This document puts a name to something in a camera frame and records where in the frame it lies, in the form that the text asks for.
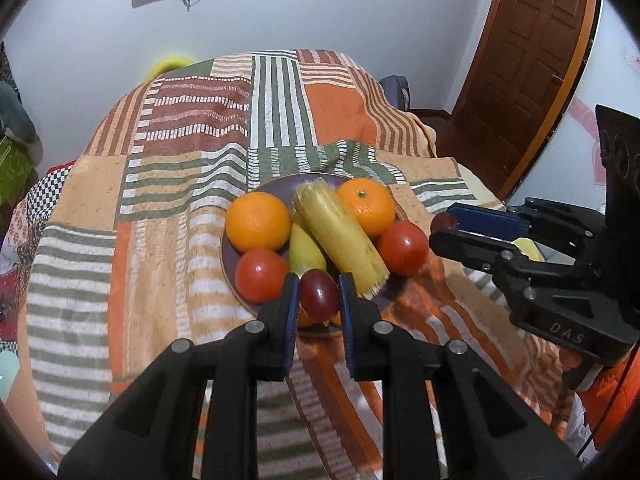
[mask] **bed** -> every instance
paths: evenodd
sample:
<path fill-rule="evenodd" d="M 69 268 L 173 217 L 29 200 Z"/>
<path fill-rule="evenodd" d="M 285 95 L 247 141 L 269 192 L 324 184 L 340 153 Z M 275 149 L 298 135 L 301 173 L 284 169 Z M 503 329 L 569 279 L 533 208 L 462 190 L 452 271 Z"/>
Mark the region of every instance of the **bed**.
<path fill-rule="evenodd" d="M 251 318 L 220 267 L 225 210 L 308 171 L 383 182 L 427 233 L 453 202 L 502 207 L 436 156 L 431 128 L 325 50 L 224 56 L 144 83 L 31 189 L 0 251 L 0 349 L 19 360 L 5 404 L 53 469 L 172 340 L 219 339 Z M 573 396 L 558 349 L 510 325 L 489 275 L 430 254 L 383 317 L 430 342 L 465 340 L 564 435 Z M 350 380 L 340 338 L 300 336 L 288 381 L 260 385 L 257 416 L 261 478 L 380 478 L 380 386 Z M 444 474 L 441 439 L 438 451 Z"/>

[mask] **fruit plate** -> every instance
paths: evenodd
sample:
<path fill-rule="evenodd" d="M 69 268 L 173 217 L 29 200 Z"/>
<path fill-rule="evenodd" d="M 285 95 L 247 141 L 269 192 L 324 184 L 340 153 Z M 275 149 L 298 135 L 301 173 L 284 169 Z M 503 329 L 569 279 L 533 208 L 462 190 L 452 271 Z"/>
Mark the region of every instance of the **fruit plate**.
<path fill-rule="evenodd" d="M 270 193 L 273 196 L 278 197 L 284 202 L 290 213 L 293 214 L 293 192 L 296 187 L 303 182 L 311 182 L 313 180 L 317 180 L 318 178 L 324 178 L 324 180 L 334 188 L 340 186 L 340 184 L 348 180 L 348 177 L 331 173 L 297 173 L 271 180 L 270 182 L 263 184 L 255 190 Z M 288 249 L 289 245 L 287 243 L 278 252 L 278 254 L 280 254 L 280 256 L 283 256 L 284 259 L 287 259 Z M 233 290 L 235 297 L 238 298 L 238 301 L 240 301 L 240 303 L 242 303 L 242 305 L 244 305 L 244 307 L 249 312 L 254 314 L 254 316 L 257 316 L 258 311 L 260 310 L 260 305 L 251 301 L 244 300 L 236 289 L 236 267 L 238 266 L 240 256 L 242 256 L 242 254 L 233 248 L 231 242 L 229 241 L 229 238 L 226 236 L 226 233 L 224 233 L 222 235 L 222 241 L 220 243 L 220 257 L 222 260 L 222 270 L 224 272 L 226 282 L 231 286 L 231 289 Z M 327 272 L 337 283 L 338 275 L 340 273 L 329 259 L 327 259 Z M 374 303 L 376 303 L 380 311 L 384 310 L 392 303 L 393 300 L 395 300 L 398 294 L 402 291 L 405 281 L 406 278 L 404 276 L 391 274 L 391 277 L 389 277 L 385 286 L 382 287 L 376 297 L 373 298 Z M 298 331 L 300 334 L 317 336 L 337 336 L 342 333 L 341 327 L 332 324 L 316 324 L 308 328 L 299 328 Z"/>

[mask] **green cloth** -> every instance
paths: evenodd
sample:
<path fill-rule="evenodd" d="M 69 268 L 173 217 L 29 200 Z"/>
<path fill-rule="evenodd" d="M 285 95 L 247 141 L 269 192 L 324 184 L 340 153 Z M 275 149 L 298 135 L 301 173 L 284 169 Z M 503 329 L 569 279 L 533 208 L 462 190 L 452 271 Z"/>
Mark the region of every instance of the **green cloth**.
<path fill-rule="evenodd" d="M 12 140 L 0 141 L 0 204 L 15 205 L 32 169 L 29 157 Z"/>

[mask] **white wall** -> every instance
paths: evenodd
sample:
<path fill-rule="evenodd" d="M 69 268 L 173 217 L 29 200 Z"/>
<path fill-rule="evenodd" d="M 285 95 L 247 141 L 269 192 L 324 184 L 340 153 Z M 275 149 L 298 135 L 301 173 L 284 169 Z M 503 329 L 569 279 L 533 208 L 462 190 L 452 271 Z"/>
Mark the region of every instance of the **white wall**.
<path fill-rule="evenodd" d="M 376 78 L 406 75 L 412 107 L 442 108 L 478 1 L 200 0 L 187 11 L 181 0 L 29 0 L 5 43 L 42 140 L 42 173 L 78 156 L 109 108 L 168 54 L 338 50 Z"/>
<path fill-rule="evenodd" d="M 510 198 L 522 204 L 527 196 L 597 209 L 606 188 L 594 173 L 594 137 L 581 123 L 596 104 L 640 117 L 640 52 L 616 10 L 603 0 L 590 58 L 574 95 L 588 108 L 578 122 L 565 114 L 544 152 Z"/>
<path fill-rule="evenodd" d="M 452 113 L 453 107 L 456 105 L 460 91 L 465 83 L 466 74 L 469 72 L 471 62 L 474 60 L 474 56 L 476 55 L 476 48 L 480 42 L 480 36 L 482 36 L 484 23 L 486 22 L 486 17 L 489 14 L 490 6 L 491 0 L 479 0 L 477 7 L 478 12 L 476 15 L 469 15 L 470 18 L 473 18 L 471 31 L 469 33 L 468 41 L 466 42 L 462 60 L 460 60 L 460 65 L 458 66 L 458 71 L 456 72 L 455 79 L 451 85 L 449 96 L 447 97 L 447 101 L 444 105 L 444 109 L 449 113 Z"/>

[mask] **door frame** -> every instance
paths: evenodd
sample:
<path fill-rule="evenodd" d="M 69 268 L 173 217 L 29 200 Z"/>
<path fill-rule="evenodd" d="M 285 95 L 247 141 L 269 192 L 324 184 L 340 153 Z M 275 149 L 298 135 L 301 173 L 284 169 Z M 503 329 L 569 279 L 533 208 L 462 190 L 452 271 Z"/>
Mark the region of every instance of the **door frame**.
<path fill-rule="evenodd" d="M 536 135 L 529 143 L 529 146 L 527 147 L 525 153 L 522 155 L 522 158 L 517 163 L 514 170 L 511 171 L 511 174 L 507 177 L 507 180 L 500 188 L 500 191 L 498 192 L 498 198 L 500 200 L 504 200 L 510 194 L 518 181 L 521 179 L 522 175 L 529 169 L 532 161 L 536 158 L 536 155 L 544 146 L 547 137 L 549 137 L 552 133 L 553 126 L 561 117 L 566 108 L 566 105 L 574 95 L 573 90 L 575 82 L 577 77 L 580 75 L 582 69 L 582 61 L 585 54 L 587 53 L 589 40 L 591 39 L 591 29 L 593 28 L 593 22 L 596 19 L 597 2 L 598 0 L 586 1 L 584 8 L 584 19 L 582 20 L 582 25 L 580 26 L 578 41 L 575 46 L 574 54 L 572 55 L 571 61 L 569 62 L 569 67 L 567 68 L 566 75 L 564 76 L 564 81 L 561 83 L 560 88 L 558 89 L 558 93 L 556 94 L 556 98 L 551 104 L 551 107 L 549 108 L 548 113 L 543 119 L 542 124 L 540 124 Z M 473 79 L 476 76 L 476 72 L 478 71 L 482 56 L 484 56 L 484 51 L 486 49 L 487 43 L 489 41 L 489 36 L 491 35 L 491 31 L 494 26 L 495 16 L 497 14 L 499 5 L 500 0 L 491 0 L 489 12 L 487 13 L 486 21 L 484 22 L 484 29 L 482 30 L 482 35 L 480 36 L 480 41 L 478 42 L 478 47 L 476 48 L 476 53 L 474 55 L 473 61 L 471 62 L 471 66 L 469 67 L 469 72 L 466 74 L 465 83 L 462 85 L 462 90 L 460 91 L 460 95 L 458 96 L 458 100 L 456 101 L 456 105 L 454 106 L 453 112 L 451 114 L 453 121 L 456 120 L 458 114 L 460 113 L 460 110 L 466 102 L 466 96 L 469 89 L 471 88 Z"/>

